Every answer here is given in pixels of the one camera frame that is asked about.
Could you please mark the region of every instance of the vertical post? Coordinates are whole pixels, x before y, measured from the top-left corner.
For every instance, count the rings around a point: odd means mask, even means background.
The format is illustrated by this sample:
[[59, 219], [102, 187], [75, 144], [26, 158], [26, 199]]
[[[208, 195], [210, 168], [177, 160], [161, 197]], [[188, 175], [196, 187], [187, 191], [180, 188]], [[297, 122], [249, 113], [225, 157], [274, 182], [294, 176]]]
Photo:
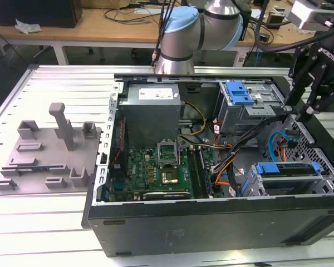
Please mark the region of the vertical post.
[[71, 151], [74, 149], [73, 130], [71, 129], [72, 126], [67, 123], [63, 113], [65, 108], [63, 103], [52, 103], [50, 105], [50, 114], [55, 117], [66, 147], [68, 151]]

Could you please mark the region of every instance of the floor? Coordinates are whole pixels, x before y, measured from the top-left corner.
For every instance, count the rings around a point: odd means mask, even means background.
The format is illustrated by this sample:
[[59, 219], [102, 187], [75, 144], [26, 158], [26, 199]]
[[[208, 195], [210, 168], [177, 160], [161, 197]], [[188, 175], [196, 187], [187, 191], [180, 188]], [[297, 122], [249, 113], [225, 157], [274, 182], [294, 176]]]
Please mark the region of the floor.
[[[90, 55], [85, 47], [67, 47], [68, 60], [71, 65], [149, 65], [151, 62], [151, 49], [136, 49], [136, 58], [131, 57], [129, 48], [104, 48], [105, 61], [100, 61], [97, 48], [93, 48], [94, 54]], [[5, 47], [6, 56], [0, 58], [0, 105], [14, 88], [17, 81], [27, 68], [27, 63], [21, 60], [11, 49]], [[33, 63], [33, 56], [39, 52], [37, 46], [18, 46], [17, 51]], [[226, 66], [233, 65], [235, 52], [208, 51], [205, 66]], [[193, 56], [195, 66], [200, 65], [200, 51]], [[288, 54], [264, 54], [253, 52], [245, 64], [247, 67], [289, 67], [291, 55]], [[53, 51], [47, 52], [38, 60], [41, 65], [56, 65], [57, 60]]]

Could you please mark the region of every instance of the wooden desk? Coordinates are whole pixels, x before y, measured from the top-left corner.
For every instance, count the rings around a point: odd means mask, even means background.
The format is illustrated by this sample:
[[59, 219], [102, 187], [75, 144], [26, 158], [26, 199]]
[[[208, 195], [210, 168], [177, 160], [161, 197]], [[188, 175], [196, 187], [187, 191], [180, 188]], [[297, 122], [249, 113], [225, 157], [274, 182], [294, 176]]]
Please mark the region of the wooden desk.
[[[284, 2], [277, 2], [279, 7], [289, 7]], [[145, 15], [142, 14], [119, 14], [118, 19], [132, 19]], [[139, 25], [126, 25], [113, 22], [104, 17], [101, 9], [84, 9], [83, 16], [74, 28], [42, 27], [43, 31], [28, 35], [19, 32], [14, 27], [0, 26], [0, 33], [13, 45], [44, 45], [53, 46], [60, 65], [67, 65], [68, 60], [64, 46], [87, 46], [87, 47], [131, 47], [131, 48], [154, 48], [158, 37], [158, 25], [152, 18], [151, 23]], [[308, 34], [299, 34], [292, 24], [281, 27], [279, 31], [272, 30], [274, 41], [272, 45], [285, 45], [290, 42], [308, 38]], [[245, 36], [245, 40], [238, 42], [232, 50], [237, 51], [235, 66], [240, 66], [253, 46], [254, 35], [251, 29]]]

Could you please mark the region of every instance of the gray power supply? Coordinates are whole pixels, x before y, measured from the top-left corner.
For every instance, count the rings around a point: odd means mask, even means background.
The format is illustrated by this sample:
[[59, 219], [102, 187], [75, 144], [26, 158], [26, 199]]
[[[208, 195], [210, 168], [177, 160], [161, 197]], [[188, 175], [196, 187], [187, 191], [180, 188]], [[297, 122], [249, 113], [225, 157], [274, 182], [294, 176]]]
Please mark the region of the gray power supply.
[[150, 149], [163, 139], [175, 141], [180, 116], [178, 85], [130, 85], [120, 103], [132, 149]]

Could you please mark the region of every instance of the ram slot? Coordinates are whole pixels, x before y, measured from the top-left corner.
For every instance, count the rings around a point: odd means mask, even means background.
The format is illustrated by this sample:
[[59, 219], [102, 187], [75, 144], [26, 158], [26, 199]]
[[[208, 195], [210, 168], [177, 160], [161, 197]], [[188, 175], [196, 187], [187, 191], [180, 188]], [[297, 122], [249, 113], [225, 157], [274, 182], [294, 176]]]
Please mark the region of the ram slot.
[[198, 174], [197, 162], [194, 157], [194, 151], [192, 151], [190, 148], [187, 148], [187, 159], [194, 198], [201, 199], [203, 198], [202, 185], [200, 184], [200, 178]]

